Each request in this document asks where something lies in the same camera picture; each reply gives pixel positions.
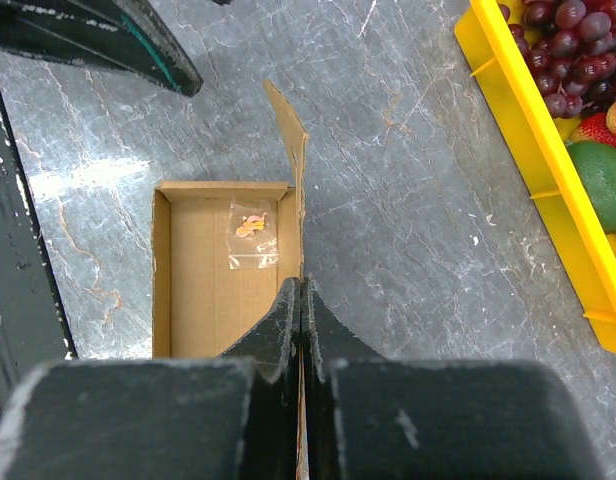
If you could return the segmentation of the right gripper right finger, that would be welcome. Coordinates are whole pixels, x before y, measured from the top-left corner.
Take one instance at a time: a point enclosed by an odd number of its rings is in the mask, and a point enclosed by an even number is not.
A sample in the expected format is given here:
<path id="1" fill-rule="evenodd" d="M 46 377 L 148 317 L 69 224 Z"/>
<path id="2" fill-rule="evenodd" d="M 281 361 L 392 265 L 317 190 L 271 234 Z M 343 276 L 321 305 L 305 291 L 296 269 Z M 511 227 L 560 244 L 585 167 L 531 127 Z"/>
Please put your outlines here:
<path id="1" fill-rule="evenodd" d="M 301 289 L 315 479 L 599 479 L 577 406 L 544 365 L 389 360 Z"/>

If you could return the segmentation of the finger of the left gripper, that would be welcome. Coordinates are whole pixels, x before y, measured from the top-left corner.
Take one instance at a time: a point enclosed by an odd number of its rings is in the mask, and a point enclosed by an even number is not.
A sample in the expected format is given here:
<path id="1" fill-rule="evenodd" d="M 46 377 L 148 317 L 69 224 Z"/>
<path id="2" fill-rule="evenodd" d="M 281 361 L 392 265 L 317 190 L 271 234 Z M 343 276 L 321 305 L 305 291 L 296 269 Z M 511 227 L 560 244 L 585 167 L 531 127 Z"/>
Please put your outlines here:
<path id="1" fill-rule="evenodd" d="M 134 74 L 195 96 L 203 79 L 148 1 L 0 1 L 0 49 Z"/>

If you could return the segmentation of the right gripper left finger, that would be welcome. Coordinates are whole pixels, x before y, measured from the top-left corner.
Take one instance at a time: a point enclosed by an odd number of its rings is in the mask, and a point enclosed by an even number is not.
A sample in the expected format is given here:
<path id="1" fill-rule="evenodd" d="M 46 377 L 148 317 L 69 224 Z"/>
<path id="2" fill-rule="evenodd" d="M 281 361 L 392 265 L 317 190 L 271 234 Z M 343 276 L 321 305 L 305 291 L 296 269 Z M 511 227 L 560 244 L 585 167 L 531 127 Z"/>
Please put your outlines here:
<path id="1" fill-rule="evenodd" d="M 0 479 L 291 479 L 300 283 L 211 359 L 32 370 L 0 421 Z"/>

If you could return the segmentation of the brown cardboard box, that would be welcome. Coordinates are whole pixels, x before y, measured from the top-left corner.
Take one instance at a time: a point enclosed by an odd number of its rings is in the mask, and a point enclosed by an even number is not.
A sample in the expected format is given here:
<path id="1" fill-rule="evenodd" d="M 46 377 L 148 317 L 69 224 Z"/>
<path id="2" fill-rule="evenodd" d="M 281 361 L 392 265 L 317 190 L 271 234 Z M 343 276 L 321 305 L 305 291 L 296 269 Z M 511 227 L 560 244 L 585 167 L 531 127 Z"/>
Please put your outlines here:
<path id="1" fill-rule="evenodd" d="M 157 357 L 252 356 L 271 379 L 274 413 L 264 425 L 268 479 L 295 479 L 302 455 L 300 283 L 308 134 L 281 91 L 263 84 L 292 169 L 292 182 L 165 182 L 153 201 L 153 353 Z M 278 263 L 229 266 L 233 198 L 277 202 Z"/>

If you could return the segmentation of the small orange scrap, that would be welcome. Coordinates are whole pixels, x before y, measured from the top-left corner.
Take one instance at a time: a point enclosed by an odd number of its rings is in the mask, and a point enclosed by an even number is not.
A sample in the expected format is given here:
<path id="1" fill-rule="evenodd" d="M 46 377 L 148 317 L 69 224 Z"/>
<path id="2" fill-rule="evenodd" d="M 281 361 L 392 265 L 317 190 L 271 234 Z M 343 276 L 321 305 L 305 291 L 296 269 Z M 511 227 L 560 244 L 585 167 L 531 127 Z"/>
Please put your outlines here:
<path id="1" fill-rule="evenodd" d="M 233 198 L 229 209 L 227 248 L 232 270 L 275 267 L 279 259 L 277 202 Z"/>

